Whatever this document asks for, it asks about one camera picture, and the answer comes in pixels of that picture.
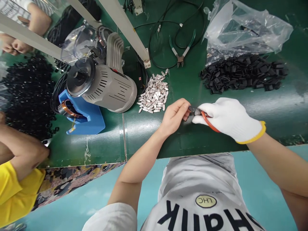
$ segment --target white work glove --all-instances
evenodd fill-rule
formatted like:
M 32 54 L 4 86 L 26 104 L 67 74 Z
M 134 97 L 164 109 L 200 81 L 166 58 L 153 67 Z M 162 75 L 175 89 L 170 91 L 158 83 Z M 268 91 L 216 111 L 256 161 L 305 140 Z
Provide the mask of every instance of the white work glove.
M 219 98 L 213 104 L 204 103 L 198 108 L 212 117 L 208 120 L 215 128 L 239 144 L 256 141 L 265 133 L 265 122 L 251 118 L 237 99 Z M 201 115 L 195 116 L 192 121 L 207 125 Z

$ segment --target blue machine base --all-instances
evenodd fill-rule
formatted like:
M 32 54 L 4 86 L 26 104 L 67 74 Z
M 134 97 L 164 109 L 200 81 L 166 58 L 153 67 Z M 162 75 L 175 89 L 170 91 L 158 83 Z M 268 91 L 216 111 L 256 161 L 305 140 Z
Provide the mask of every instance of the blue machine base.
M 97 135 L 105 129 L 105 122 L 99 106 L 86 102 L 82 97 L 72 97 L 67 90 L 64 90 L 59 95 L 60 103 L 66 99 L 69 99 L 75 110 L 85 117 L 76 119 L 75 122 L 73 119 L 67 118 L 75 123 L 75 125 L 66 132 L 68 135 Z

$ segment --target yellow glove cuff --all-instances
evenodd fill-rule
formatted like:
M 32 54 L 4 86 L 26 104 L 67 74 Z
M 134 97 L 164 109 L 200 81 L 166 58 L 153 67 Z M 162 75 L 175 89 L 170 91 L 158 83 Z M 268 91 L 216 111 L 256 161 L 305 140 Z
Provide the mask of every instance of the yellow glove cuff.
M 256 141 L 261 136 L 263 136 L 265 131 L 266 131 L 266 126 L 265 126 L 265 122 L 264 121 L 260 121 L 260 123 L 262 125 L 262 129 L 261 129 L 261 131 L 259 132 L 258 135 L 256 135 L 254 138 L 252 138 L 250 140 L 247 140 L 247 141 L 244 141 L 244 142 L 237 142 L 237 143 L 239 143 L 239 144 L 249 144 L 249 143 L 252 143 L 252 142 Z

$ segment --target metal pole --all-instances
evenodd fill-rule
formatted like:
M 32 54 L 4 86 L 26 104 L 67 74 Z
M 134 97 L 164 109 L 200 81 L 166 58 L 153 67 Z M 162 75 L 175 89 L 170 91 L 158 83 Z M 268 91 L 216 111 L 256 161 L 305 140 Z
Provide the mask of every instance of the metal pole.
M 123 35 L 144 62 L 150 60 L 149 53 L 145 49 L 134 27 L 126 16 L 118 0 L 99 0 L 104 9 L 116 23 Z
M 0 13 L 0 31 L 61 60 L 61 48 Z

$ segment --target yellow shirt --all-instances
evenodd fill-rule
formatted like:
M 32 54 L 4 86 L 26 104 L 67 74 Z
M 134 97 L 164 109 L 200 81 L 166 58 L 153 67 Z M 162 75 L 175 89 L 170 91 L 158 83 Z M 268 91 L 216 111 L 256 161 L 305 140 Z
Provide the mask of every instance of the yellow shirt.
M 0 228 L 31 212 L 44 177 L 45 170 L 34 169 L 18 182 L 9 161 L 0 165 Z

